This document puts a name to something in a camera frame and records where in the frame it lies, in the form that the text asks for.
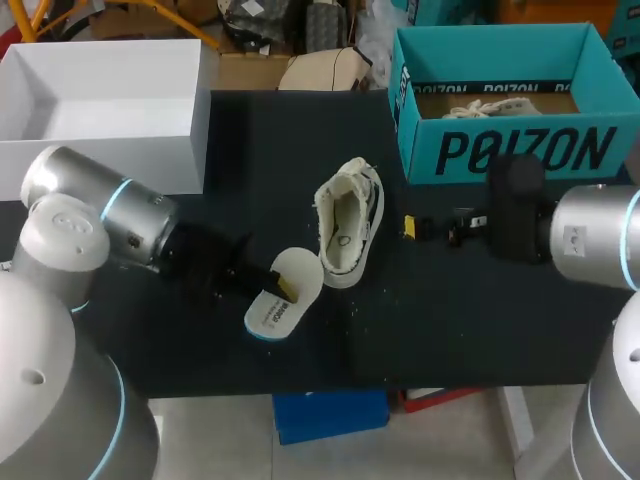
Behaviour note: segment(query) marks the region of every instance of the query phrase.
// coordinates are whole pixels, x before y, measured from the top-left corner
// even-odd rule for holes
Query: shoebox
[[[408,13],[410,25],[459,25],[478,12],[484,0],[392,0],[396,8]]]
[[[273,396],[281,445],[384,427],[385,392],[307,393]]]
[[[66,145],[164,194],[202,193],[211,68],[199,40],[12,45],[0,64],[0,201]]]
[[[536,154],[549,179],[613,177],[640,128],[640,100],[589,24],[399,29],[388,92],[411,184],[482,182],[499,153]],[[542,115],[442,118],[513,96]]]
[[[640,0],[619,0],[606,39],[616,59],[640,53]]]

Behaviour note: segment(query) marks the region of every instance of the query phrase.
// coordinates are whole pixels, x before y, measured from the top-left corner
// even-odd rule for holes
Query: white sneaker
[[[442,118],[516,117],[520,115],[542,115],[528,98],[508,98],[496,103],[483,104],[474,100],[467,108],[453,107],[451,113]]]
[[[362,278],[384,213],[384,190],[364,158],[345,163],[315,194],[324,283],[352,287]]]

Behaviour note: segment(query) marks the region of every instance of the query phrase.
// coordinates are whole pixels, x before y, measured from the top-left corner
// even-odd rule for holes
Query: teal shoebox
[[[407,12],[410,25],[458,25],[477,12],[484,0],[392,0]]]
[[[416,103],[527,92],[570,93],[580,113],[423,119]],[[536,154],[549,179],[613,177],[640,128],[640,100],[589,24],[399,29],[389,104],[412,184],[482,182],[499,153]]]
[[[619,1],[606,43],[615,59],[640,53],[640,0]]]

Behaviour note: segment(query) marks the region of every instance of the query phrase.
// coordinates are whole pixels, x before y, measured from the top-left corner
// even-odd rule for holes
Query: white shoelace
[[[528,98],[508,98],[506,100],[501,100],[495,103],[485,103],[482,104],[481,100],[474,100],[467,108],[464,107],[454,107],[451,109],[451,113],[447,113],[442,118],[482,118],[489,117],[495,113],[501,112],[504,109],[512,110],[509,115],[523,115],[523,114],[540,114],[533,104],[531,100]]]

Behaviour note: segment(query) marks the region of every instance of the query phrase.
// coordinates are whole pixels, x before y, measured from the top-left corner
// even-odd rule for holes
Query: shoe insole
[[[358,260],[360,202],[353,192],[333,204],[334,232],[327,247],[327,259],[337,270],[351,268]]]
[[[261,340],[287,338],[318,298],[324,282],[324,268],[318,256],[304,248],[288,248],[278,255],[271,269],[284,277],[298,292],[298,301],[289,303],[262,291],[244,316],[247,331]]]

